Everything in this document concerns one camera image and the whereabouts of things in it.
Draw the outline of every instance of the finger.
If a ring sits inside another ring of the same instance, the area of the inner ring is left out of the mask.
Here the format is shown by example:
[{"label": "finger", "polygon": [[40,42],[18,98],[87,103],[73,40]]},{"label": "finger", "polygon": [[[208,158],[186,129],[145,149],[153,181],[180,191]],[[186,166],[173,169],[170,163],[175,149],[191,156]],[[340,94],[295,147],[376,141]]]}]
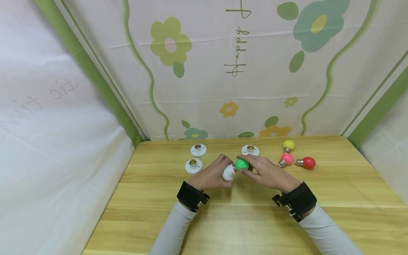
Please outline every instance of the finger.
[{"label": "finger", "polygon": [[224,182],[223,180],[220,180],[220,185],[221,185],[221,187],[223,187],[223,188],[232,188],[232,181],[229,181],[229,182]]},{"label": "finger", "polygon": [[206,167],[206,168],[212,168],[212,167],[215,167],[216,165],[218,165],[219,163],[221,163],[223,160],[224,160],[224,158],[225,158],[226,156],[224,155],[224,154],[220,154],[211,164],[209,164],[209,166],[208,167]]},{"label": "finger", "polygon": [[233,163],[232,160],[230,160],[230,158],[225,156],[225,158],[220,163],[220,166],[222,167],[222,169],[224,169],[224,168],[226,168],[226,166],[228,166],[229,164],[232,164],[232,163]]},{"label": "finger", "polygon": [[246,170],[246,169],[241,169],[239,172],[242,173],[245,176],[248,176],[251,179],[254,179],[255,181],[258,181],[259,178],[260,178],[260,175],[257,175],[256,173],[253,173],[253,172],[251,172],[249,170]]},{"label": "finger", "polygon": [[258,160],[259,160],[258,156],[254,156],[254,155],[251,155],[251,154],[238,155],[237,158],[242,159],[242,160],[246,160],[249,164],[255,166],[255,168],[256,168],[256,165],[258,164]]},{"label": "finger", "polygon": [[224,169],[229,165],[232,164],[232,160],[230,160],[228,157],[225,157],[224,160],[218,164],[217,166],[215,166],[215,171],[217,172],[217,174],[221,175],[222,172],[224,171]]},{"label": "finger", "polygon": [[224,158],[226,158],[227,156],[225,156],[224,154],[220,154],[218,157],[217,157],[217,159],[216,160],[214,160],[214,164],[220,164],[223,160],[224,160]]}]

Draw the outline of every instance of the green border stripe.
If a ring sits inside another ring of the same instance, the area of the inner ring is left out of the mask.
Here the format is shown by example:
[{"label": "green border stripe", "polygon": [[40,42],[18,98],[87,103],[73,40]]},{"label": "green border stripe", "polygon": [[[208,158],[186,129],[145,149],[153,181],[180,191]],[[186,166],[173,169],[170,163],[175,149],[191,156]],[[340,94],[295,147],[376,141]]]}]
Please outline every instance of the green border stripe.
[{"label": "green border stripe", "polygon": [[71,18],[72,22],[74,22],[75,27],[78,29],[79,33],[81,34],[82,38],[84,39],[85,43],[87,44],[87,46],[89,47],[89,49],[91,50],[93,56],[95,57],[96,61],[98,62],[98,64],[101,66],[103,72],[105,73],[105,75],[107,76],[108,80],[111,82],[112,86],[115,88],[116,93],[119,95],[120,99],[122,100],[123,104],[126,106],[128,112],[130,113],[130,115],[133,118],[133,121],[136,123],[137,127],[139,128],[138,130],[140,130],[140,132],[143,134],[143,130],[140,127],[139,123],[137,122],[135,116],[133,115],[132,111],[130,110],[129,106],[127,105],[125,99],[122,97],[121,93],[119,92],[117,86],[115,85],[115,83],[113,82],[111,76],[109,75],[108,71],[106,70],[106,68],[104,67],[104,65],[102,64],[102,61],[99,59],[98,55],[96,54],[95,50],[92,48],[92,45],[90,44],[90,42],[88,41],[87,37],[85,36],[84,32],[82,31],[81,27],[78,25],[78,22],[76,22],[74,16],[72,15],[71,11],[69,10],[68,6],[66,5],[64,0],[60,0],[62,5],[65,8],[65,11],[68,13],[69,17]]},{"label": "green border stripe", "polygon": [[400,97],[408,89],[408,67],[404,69],[401,75],[394,81],[391,87],[378,100],[373,108],[368,112],[364,119],[353,130],[348,139],[356,148],[359,148],[363,141],[368,137],[375,126],[388,111],[395,105]]},{"label": "green border stripe", "polygon": [[64,19],[57,5],[53,0],[35,0],[38,7],[43,12],[48,22],[55,29],[61,41],[67,47],[69,52],[75,58],[76,62],[81,66],[89,79],[98,88],[107,104],[110,106],[113,113],[118,118],[119,122],[125,129],[127,135],[132,140],[133,146],[136,146],[143,141],[136,126],[133,124],[125,109],[122,107],[119,100],[116,98],[112,89],[109,87],[98,68],[95,66],[92,59],[86,53],[74,32]]},{"label": "green border stripe", "polygon": [[364,111],[364,109],[367,107],[367,105],[371,102],[371,100],[374,98],[374,96],[378,93],[378,91],[384,86],[384,84],[388,81],[388,79],[391,77],[391,75],[395,72],[395,70],[399,67],[399,65],[404,61],[406,56],[408,55],[408,50],[402,55],[402,57],[399,59],[399,61],[395,64],[395,66],[391,69],[391,71],[388,73],[388,75],[384,78],[384,80],[380,83],[380,85],[376,88],[376,90],[373,92],[373,94],[370,96],[370,98],[367,100],[367,102],[363,105],[363,107],[360,109],[360,111],[357,113],[357,115],[353,118],[353,120],[350,122],[350,124],[346,127],[346,129],[343,131],[341,135],[344,135],[347,130],[351,127],[351,125],[356,121],[358,116]]}]

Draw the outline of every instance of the green flower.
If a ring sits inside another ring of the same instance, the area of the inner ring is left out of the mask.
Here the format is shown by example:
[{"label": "green flower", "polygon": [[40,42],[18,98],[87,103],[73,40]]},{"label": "green flower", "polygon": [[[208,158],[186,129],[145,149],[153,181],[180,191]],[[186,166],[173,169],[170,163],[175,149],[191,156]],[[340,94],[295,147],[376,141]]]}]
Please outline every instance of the green flower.
[{"label": "green flower", "polygon": [[207,131],[198,130],[196,128],[189,128],[186,131],[184,131],[184,134],[186,135],[187,140],[204,139],[208,137]]},{"label": "green flower", "polygon": [[295,39],[302,42],[307,52],[321,49],[344,26],[342,15],[350,0],[324,0],[312,2],[299,14],[293,28]]},{"label": "green flower", "polygon": [[187,52],[191,50],[190,39],[180,33],[181,24],[175,17],[169,17],[163,23],[156,21],[152,24],[151,35],[153,42],[150,48],[165,66],[174,63],[183,64],[187,60]]},{"label": "green flower", "polygon": [[294,106],[297,103],[297,97],[288,98],[284,103],[286,107]]}]

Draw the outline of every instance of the hand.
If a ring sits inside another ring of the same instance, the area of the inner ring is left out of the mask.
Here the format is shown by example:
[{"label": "hand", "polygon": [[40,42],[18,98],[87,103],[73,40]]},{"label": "hand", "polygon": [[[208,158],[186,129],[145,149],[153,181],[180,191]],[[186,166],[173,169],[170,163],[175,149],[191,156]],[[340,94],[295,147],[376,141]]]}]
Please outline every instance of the hand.
[{"label": "hand", "polygon": [[232,164],[224,154],[220,154],[208,167],[196,173],[187,183],[194,188],[204,191],[213,188],[231,188],[232,181],[226,182],[222,179],[222,172],[228,164]]},{"label": "hand", "polygon": [[282,193],[289,193],[300,186],[301,182],[286,172],[284,169],[272,163],[266,157],[254,155],[239,155],[237,158],[246,160],[258,174],[253,173],[252,169],[241,169],[239,172],[254,179],[257,183],[268,188],[274,188]]}]

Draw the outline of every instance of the wrist strap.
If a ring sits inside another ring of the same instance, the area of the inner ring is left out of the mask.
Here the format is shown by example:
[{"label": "wrist strap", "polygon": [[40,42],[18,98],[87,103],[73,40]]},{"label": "wrist strap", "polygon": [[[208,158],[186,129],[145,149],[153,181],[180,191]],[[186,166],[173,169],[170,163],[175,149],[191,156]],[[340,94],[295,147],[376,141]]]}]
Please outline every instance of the wrist strap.
[{"label": "wrist strap", "polygon": [[206,204],[210,196],[205,194],[187,182],[183,182],[177,194],[178,200],[192,212],[197,212],[201,204]]},{"label": "wrist strap", "polygon": [[305,182],[288,194],[274,196],[272,200],[277,206],[286,207],[290,216],[294,217],[297,222],[300,222],[303,219],[302,215],[310,211],[317,203],[315,195]]}]

